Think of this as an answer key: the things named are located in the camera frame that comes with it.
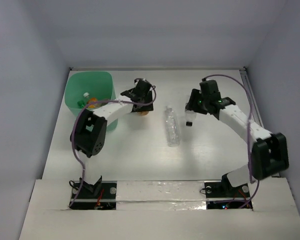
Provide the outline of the orange juice bottle gold cap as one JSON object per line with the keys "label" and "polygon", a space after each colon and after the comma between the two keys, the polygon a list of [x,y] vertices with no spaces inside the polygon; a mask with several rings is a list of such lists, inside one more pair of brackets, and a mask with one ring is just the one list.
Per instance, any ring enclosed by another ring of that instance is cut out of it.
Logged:
{"label": "orange juice bottle gold cap", "polygon": [[139,116],[146,116],[149,114],[149,111],[141,111],[137,113]]}

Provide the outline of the clear bottle black cap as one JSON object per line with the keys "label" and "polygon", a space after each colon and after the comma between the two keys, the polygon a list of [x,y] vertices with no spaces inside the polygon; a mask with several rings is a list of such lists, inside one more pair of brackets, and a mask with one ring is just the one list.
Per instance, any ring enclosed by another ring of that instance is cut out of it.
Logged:
{"label": "clear bottle black cap", "polygon": [[185,125],[191,127],[196,119],[197,113],[192,110],[185,110]]}

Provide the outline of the clear crushed water bottle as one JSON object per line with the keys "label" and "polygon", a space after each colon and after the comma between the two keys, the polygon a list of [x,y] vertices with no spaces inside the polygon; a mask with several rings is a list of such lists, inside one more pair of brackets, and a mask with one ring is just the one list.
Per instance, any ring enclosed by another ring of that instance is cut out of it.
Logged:
{"label": "clear crushed water bottle", "polygon": [[171,147],[178,146],[180,144],[180,130],[178,118],[175,111],[170,106],[165,107],[164,124],[168,145]]}

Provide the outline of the small orange juice bottle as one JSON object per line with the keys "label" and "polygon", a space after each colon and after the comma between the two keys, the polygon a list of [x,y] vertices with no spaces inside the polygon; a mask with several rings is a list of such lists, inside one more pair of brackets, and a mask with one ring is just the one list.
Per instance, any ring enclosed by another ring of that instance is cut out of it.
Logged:
{"label": "small orange juice bottle", "polygon": [[100,103],[98,103],[98,99],[96,97],[92,97],[87,101],[87,105],[89,109],[95,109],[99,108],[101,106]]}

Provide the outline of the green plastic soda bottle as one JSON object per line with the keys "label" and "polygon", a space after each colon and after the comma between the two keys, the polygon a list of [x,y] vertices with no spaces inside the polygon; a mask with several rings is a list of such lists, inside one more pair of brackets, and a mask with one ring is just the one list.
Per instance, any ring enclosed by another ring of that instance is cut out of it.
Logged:
{"label": "green plastic soda bottle", "polygon": [[84,100],[79,100],[77,102],[77,106],[78,106],[79,109],[84,108],[86,105],[87,105],[87,103]]}

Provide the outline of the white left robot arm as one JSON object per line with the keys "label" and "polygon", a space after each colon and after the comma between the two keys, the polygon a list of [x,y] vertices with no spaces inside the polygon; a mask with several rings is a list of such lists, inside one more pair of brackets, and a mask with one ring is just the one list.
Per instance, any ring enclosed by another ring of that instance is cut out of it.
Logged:
{"label": "white left robot arm", "polygon": [[87,158],[99,154],[104,147],[110,124],[130,113],[153,111],[156,98],[156,86],[144,78],[137,78],[134,80],[134,87],[121,92],[116,99],[97,100],[83,107],[70,134],[73,155],[82,168],[79,184],[75,187],[78,193],[83,188],[87,196],[94,198],[101,191],[101,185],[94,180],[84,184],[86,165],[80,160],[78,152],[84,153]]}

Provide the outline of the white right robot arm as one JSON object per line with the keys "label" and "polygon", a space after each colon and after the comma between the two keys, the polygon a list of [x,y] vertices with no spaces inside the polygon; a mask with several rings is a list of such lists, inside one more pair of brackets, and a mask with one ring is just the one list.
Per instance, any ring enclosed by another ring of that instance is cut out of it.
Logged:
{"label": "white right robot arm", "polygon": [[241,185],[289,168],[287,139],[282,133],[266,130],[241,111],[234,100],[222,97],[215,80],[203,80],[199,86],[192,89],[185,105],[186,125],[192,126],[197,114],[212,115],[247,144],[247,164],[222,176],[220,190],[225,196],[232,196]]}

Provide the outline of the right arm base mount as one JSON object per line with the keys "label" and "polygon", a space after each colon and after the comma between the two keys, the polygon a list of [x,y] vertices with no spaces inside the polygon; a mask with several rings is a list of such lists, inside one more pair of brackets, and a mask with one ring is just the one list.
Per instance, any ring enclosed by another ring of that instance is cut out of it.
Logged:
{"label": "right arm base mount", "polygon": [[220,181],[205,182],[199,192],[206,197],[208,210],[253,209],[248,184],[232,186],[226,175]]}

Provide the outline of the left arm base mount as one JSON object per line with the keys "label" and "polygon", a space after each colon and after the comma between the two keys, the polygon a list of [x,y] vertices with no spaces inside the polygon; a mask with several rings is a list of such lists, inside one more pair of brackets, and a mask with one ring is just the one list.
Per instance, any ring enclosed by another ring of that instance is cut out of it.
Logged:
{"label": "left arm base mount", "polygon": [[69,208],[71,210],[116,210],[116,181],[103,181],[102,176],[94,184],[69,181],[72,188]]}

